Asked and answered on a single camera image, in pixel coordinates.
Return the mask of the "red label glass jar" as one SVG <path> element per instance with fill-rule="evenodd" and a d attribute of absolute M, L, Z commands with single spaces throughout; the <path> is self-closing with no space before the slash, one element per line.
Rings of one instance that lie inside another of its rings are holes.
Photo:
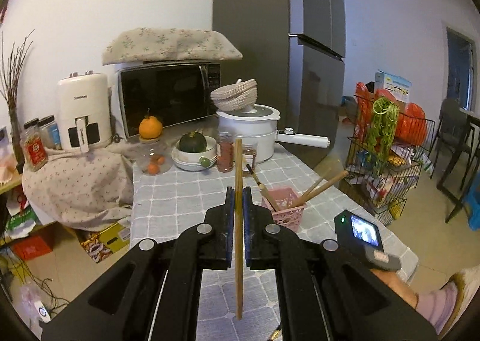
<path fill-rule="evenodd" d="M 38 122 L 38 118 L 26 122 L 21 135 L 22 150 L 31 171 L 39 171 L 48 162 L 48 154 L 41 140 Z"/>

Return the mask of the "dark chair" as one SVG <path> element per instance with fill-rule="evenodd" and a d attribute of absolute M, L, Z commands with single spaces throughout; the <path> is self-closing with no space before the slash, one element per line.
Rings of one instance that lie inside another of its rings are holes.
<path fill-rule="evenodd" d="M 439 126 L 433 138 L 430 152 L 436 150 L 433 161 L 433 171 L 437 166 L 439 153 L 443 146 L 446 146 L 452 153 L 459 146 L 462 153 L 468 155 L 467 163 L 470 163 L 473 152 L 473 141 L 468 143 L 473 126 L 468 124 L 467 114 L 461 112 L 461 107 L 456 99 L 447 97 L 442 101 L 439 112 Z"/>

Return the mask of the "wooden chopstick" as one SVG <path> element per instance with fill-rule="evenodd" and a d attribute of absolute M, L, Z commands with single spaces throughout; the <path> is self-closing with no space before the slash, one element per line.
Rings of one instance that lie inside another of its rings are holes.
<path fill-rule="evenodd" d="M 324 184 L 322 184 L 320 187 L 315 187 L 312 188 L 312 190 L 304 192 L 298 199 L 294 200 L 291 204 L 293 208 L 304 205 L 306 202 L 310 201 L 312 198 L 315 198 L 322 192 L 326 191 L 328 188 L 334 186 L 337 184 L 337 182 L 341 181 L 348 175 L 347 170 L 343 170 L 337 175 L 335 175 L 333 178 L 330 180 L 326 181 Z"/>
<path fill-rule="evenodd" d="M 321 177 L 319 177 L 306 191 L 304 191 L 300 196 L 299 198 L 297 199 L 297 201 L 300 203 L 300 204 L 303 204 L 306 197 L 310 194 L 310 192 L 312 192 L 319 184 L 321 181 L 323 181 L 323 179 L 326 177 L 326 175 L 328 175 L 330 173 L 330 171 L 332 170 L 332 167 L 326 169 L 323 173 L 323 175 Z"/>
<path fill-rule="evenodd" d="M 235 162 L 235 201 L 234 201 L 234 260 L 236 288 L 236 318 L 243 314 L 243 213 L 242 213 L 242 140 L 236 139 L 234 146 Z"/>

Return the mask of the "red plastic bag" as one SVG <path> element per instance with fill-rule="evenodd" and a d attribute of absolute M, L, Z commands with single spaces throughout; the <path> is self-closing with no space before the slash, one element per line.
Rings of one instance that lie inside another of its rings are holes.
<path fill-rule="evenodd" d="M 421 145 L 427 135 L 425 112 L 416 103 L 405 103 L 397 100 L 387 89 L 378 89 L 374 93 L 368 91 L 366 84 L 358 82 L 355 87 L 357 117 L 355 137 L 363 141 L 367 134 L 367 125 L 371 122 L 373 104 L 378 98 L 385 97 L 400 109 L 395 138 L 411 145 Z"/>

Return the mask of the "clear jar with oranges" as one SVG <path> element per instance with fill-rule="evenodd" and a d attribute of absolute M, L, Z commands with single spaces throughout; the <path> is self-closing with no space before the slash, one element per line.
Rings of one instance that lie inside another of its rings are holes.
<path fill-rule="evenodd" d="M 160 140 L 159 137 L 155 139 L 140 137 L 135 161 L 144 174 L 164 174 L 173 165 L 171 147 Z"/>

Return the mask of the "pink perforated utensil basket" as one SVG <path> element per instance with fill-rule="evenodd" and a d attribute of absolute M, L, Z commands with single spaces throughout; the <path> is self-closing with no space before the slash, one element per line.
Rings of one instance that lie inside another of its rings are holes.
<path fill-rule="evenodd" d="M 262 206 L 271 211 L 274 223 L 297 232 L 306 206 L 292 206 L 298 198 L 295 190 L 291 187 L 279 187 L 271 189 L 269 193 L 271 199 L 277 203 L 277 208 L 274 209 L 266 197 L 262 197 Z"/>

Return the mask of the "black chopstick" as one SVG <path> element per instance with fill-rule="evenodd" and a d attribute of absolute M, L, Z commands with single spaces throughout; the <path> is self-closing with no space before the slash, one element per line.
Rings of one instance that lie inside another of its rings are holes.
<path fill-rule="evenodd" d="M 254 178 L 254 181 L 256 181 L 256 184 L 259 187 L 260 193 L 262 194 L 262 196 L 268 201 L 270 206 L 272 206 L 272 209 L 274 209 L 276 212 L 278 212 L 280 210 L 280 208 L 278 207 L 278 204 L 275 201 L 275 199 L 270 194 L 269 190 L 267 190 L 267 188 L 264 186 L 264 184 L 262 184 L 260 182 L 258 176 L 256 175 L 256 173 L 253 171 L 253 169 L 251 168 L 251 166 L 248 163 L 246 164 L 246 168 L 249 171 L 250 175 Z"/>

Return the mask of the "black microwave oven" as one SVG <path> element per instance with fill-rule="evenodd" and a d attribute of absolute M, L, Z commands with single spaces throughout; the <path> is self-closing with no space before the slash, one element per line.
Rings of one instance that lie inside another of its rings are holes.
<path fill-rule="evenodd" d="M 216 113 L 211 92 L 220 87 L 219 63 L 149 63 L 118 72 L 118 97 L 124 133 L 139 136 L 140 122 L 153 115 L 173 126 Z"/>

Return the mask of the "white electric cooking pot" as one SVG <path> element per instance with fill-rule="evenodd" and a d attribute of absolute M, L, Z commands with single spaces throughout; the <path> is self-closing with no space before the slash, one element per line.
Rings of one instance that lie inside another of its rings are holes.
<path fill-rule="evenodd" d="M 330 140 L 325 136 L 313 136 L 295 132 L 293 128 L 278 130 L 280 112 L 270 106 L 254 104 L 241 110 L 216 112 L 219 126 L 233 131 L 243 144 L 256 145 L 256 161 L 265 162 L 274 154 L 276 142 L 329 149 Z"/>

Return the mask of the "dried twig bundle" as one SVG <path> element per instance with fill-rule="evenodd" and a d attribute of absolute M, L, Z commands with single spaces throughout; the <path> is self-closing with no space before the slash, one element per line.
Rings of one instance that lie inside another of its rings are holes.
<path fill-rule="evenodd" d="M 20 145 L 20 126 L 17 113 L 18 89 L 26 58 L 29 54 L 32 41 L 31 31 L 24 41 L 12 44 L 9 54 L 5 52 L 4 36 L 1 34 L 1 96 L 7 104 L 11 125 L 11 143 L 16 157 L 16 170 L 19 174 L 24 169 L 24 152 Z"/>

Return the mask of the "floral cloth on cabinet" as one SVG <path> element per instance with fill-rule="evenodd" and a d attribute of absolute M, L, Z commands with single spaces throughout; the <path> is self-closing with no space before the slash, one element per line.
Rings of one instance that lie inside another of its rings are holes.
<path fill-rule="evenodd" d="M 102 231 L 132 213 L 133 148 L 121 141 L 88 153 L 49 150 L 42 168 L 24 167 L 24 194 L 66 227 Z"/>

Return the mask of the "red spice jar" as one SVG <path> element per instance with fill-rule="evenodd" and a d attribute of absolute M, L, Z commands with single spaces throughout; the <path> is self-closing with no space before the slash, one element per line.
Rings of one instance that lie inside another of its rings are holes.
<path fill-rule="evenodd" d="M 228 128 L 218 128 L 216 142 L 216 165 L 220 172 L 233 170 L 234 136 Z"/>
<path fill-rule="evenodd" d="M 245 177 L 251 175 L 247 166 L 249 166 L 252 171 L 256 170 L 257 145 L 258 143 L 256 141 L 242 140 L 242 174 Z"/>

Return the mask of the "grey checkered tablecloth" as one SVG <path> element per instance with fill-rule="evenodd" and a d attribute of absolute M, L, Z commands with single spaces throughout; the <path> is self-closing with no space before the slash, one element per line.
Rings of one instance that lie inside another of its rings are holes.
<path fill-rule="evenodd" d="M 371 248 L 337 224 L 374 229 L 382 259 L 408 280 L 418 259 L 391 231 L 324 185 L 298 231 L 276 223 L 258 188 L 235 170 L 151 176 L 134 170 L 132 279 L 121 312 L 142 340 L 415 340 L 416 317 L 369 272 Z"/>

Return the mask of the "person's leg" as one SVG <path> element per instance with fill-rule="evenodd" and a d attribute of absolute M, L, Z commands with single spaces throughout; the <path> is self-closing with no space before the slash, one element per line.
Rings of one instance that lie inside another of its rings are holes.
<path fill-rule="evenodd" d="M 479 339 L 478 266 L 455 273 L 439 290 L 424 294 L 414 292 L 394 272 L 372 272 L 433 326 L 439 340 Z"/>

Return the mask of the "white air fryer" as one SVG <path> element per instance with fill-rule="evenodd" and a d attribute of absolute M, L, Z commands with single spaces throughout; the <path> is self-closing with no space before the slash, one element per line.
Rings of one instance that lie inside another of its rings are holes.
<path fill-rule="evenodd" d="M 112 142 L 107 75 L 72 74 L 57 84 L 56 120 L 62 148 L 87 153 Z"/>

